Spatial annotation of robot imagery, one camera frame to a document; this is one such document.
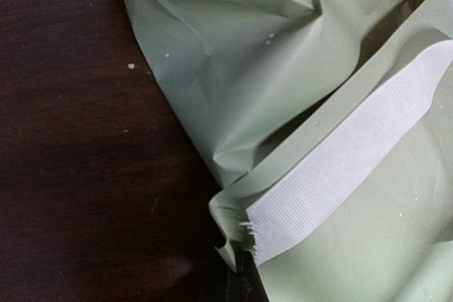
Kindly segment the green and pink wrapping paper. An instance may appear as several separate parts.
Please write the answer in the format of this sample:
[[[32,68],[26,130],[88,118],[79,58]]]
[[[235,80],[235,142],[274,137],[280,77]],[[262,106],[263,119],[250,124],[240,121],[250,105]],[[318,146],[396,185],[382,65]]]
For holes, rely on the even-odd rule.
[[[124,0],[156,82],[221,189],[236,257],[246,210],[385,81],[452,41],[452,0]],[[307,238],[255,263],[269,301],[452,300],[452,63],[423,117]]]

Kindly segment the white printed ribbon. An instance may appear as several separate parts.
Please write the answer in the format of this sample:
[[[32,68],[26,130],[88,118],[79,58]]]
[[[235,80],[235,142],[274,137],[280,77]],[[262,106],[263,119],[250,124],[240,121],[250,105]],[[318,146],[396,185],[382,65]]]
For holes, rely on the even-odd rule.
[[[423,50],[247,208],[257,265],[300,244],[365,181],[428,111],[451,63],[450,40]]]

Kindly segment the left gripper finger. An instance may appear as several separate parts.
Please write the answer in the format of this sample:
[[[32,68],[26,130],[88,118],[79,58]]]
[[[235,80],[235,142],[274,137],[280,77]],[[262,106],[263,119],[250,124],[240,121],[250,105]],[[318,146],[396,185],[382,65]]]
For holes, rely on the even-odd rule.
[[[268,302],[251,254],[241,252],[236,257],[236,265],[236,272],[229,269],[226,274],[226,287],[222,300],[226,302]]]

